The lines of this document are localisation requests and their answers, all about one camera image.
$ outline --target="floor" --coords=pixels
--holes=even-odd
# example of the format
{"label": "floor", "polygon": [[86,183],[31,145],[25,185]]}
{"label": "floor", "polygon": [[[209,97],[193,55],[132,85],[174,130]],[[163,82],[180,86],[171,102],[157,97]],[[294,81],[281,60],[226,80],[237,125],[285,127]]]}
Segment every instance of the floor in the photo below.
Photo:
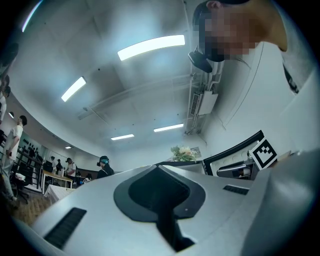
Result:
{"label": "floor", "polygon": [[11,215],[31,226],[36,218],[50,206],[50,200],[41,193],[32,192],[27,189],[24,189],[23,192],[29,194],[28,204],[26,204],[23,198],[18,196],[18,200],[14,203],[16,207],[11,210]]}

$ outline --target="white shirt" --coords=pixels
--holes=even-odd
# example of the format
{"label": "white shirt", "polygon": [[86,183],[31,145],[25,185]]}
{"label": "white shirt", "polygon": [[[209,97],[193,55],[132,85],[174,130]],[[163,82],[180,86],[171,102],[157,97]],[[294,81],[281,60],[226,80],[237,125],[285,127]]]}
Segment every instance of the white shirt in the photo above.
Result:
{"label": "white shirt", "polygon": [[71,170],[74,170],[74,173],[71,173],[71,174],[68,174],[69,176],[72,176],[72,177],[75,177],[76,176],[76,164],[73,162],[73,163],[70,163],[68,164],[68,169],[67,169],[67,174],[69,172],[71,172]]}
{"label": "white shirt", "polygon": [[295,22],[278,4],[274,1],[273,4],[281,16],[286,34],[287,50],[281,51],[283,65],[300,91],[312,71],[319,68],[318,62]]}
{"label": "white shirt", "polygon": [[57,166],[55,160],[48,160],[50,163],[52,163],[52,167],[55,168]]}
{"label": "white shirt", "polygon": [[[15,137],[19,137],[19,138],[21,137],[23,130],[24,128],[20,125],[16,125],[11,129],[8,137],[6,138],[6,142],[3,148],[4,156],[6,155],[6,151],[11,147],[12,143],[14,142]],[[18,145],[19,145],[19,142],[15,144],[15,146],[11,150],[11,156],[9,156],[9,158],[14,161],[17,158]]]}
{"label": "white shirt", "polygon": [[6,98],[3,96],[2,92],[0,92],[0,103],[1,103],[0,121],[2,121],[4,119],[4,116],[7,110],[7,101],[6,101]]}

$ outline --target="person wearing vr headset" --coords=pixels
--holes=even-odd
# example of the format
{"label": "person wearing vr headset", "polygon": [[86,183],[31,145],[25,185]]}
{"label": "person wearing vr headset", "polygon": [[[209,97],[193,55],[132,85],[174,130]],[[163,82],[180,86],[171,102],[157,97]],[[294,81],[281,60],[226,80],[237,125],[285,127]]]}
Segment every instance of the person wearing vr headset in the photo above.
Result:
{"label": "person wearing vr headset", "polygon": [[311,48],[289,15],[271,0],[208,0],[199,4],[192,20],[199,44],[189,58],[210,73],[213,62],[238,59],[260,42],[278,46],[290,88],[298,93],[311,73],[319,70]]}
{"label": "person wearing vr headset", "polygon": [[66,177],[68,177],[71,180],[75,180],[76,178],[76,170],[77,170],[77,166],[76,164],[72,161],[72,159],[70,157],[67,158],[67,160],[65,161],[66,163],[68,163],[68,167],[65,170],[66,171]]}
{"label": "person wearing vr headset", "polygon": [[102,169],[98,172],[97,179],[104,178],[107,176],[114,175],[114,170],[109,165],[109,158],[107,156],[101,156],[99,162],[96,163],[97,166],[100,166]]}

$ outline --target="table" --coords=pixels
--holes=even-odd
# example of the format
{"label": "table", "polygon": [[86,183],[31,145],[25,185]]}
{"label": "table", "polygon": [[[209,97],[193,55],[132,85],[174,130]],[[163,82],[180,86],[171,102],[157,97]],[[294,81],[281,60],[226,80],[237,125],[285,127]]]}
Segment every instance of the table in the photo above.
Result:
{"label": "table", "polygon": [[70,193],[72,193],[74,188],[65,188],[62,186],[49,185],[46,189],[44,196],[50,198],[50,203],[54,204],[55,202],[61,200],[66,197]]}
{"label": "table", "polygon": [[42,177],[42,194],[45,193],[45,180],[46,180],[46,176],[48,177],[52,177],[53,179],[58,179],[58,180],[62,180],[65,181],[65,188],[67,187],[67,182],[70,182],[70,188],[72,188],[72,182],[73,180],[67,177],[61,177],[60,175],[57,175],[55,173],[43,170],[42,172],[43,177]]}

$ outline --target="black cap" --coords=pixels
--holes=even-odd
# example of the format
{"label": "black cap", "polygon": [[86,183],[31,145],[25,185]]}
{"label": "black cap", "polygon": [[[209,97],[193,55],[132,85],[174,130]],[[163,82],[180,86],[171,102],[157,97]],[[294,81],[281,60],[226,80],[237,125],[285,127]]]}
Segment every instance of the black cap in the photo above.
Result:
{"label": "black cap", "polygon": [[101,160],[103,160],[103,159],[109,160],[109,158],[106,155],[103,155],[103,156],[100,157],[99,162],[101,162]]}

